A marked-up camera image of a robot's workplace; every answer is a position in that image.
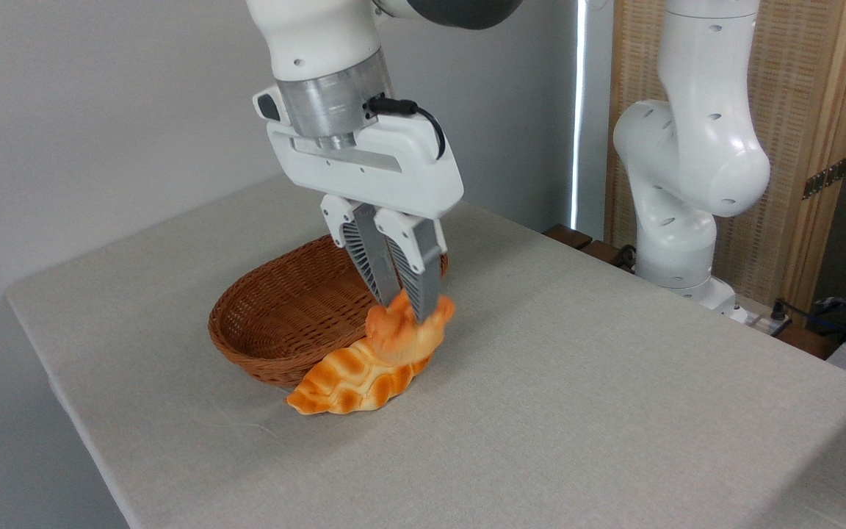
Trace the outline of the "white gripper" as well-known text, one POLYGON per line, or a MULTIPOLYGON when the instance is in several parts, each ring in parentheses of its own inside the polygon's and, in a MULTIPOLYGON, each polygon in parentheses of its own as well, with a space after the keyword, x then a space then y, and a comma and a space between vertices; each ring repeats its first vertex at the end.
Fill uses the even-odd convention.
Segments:
POLYGON ((330 120, 266 120, 289 180, 327 194, 320 208, 333 243, 348 252, 376 301, 389 306, 403 287, 422 325, 442 295, 447 245, 438 218, 463 197, 450 148, 436 157, 432 124, 395 116, 366 120, 362 110, 330 120))

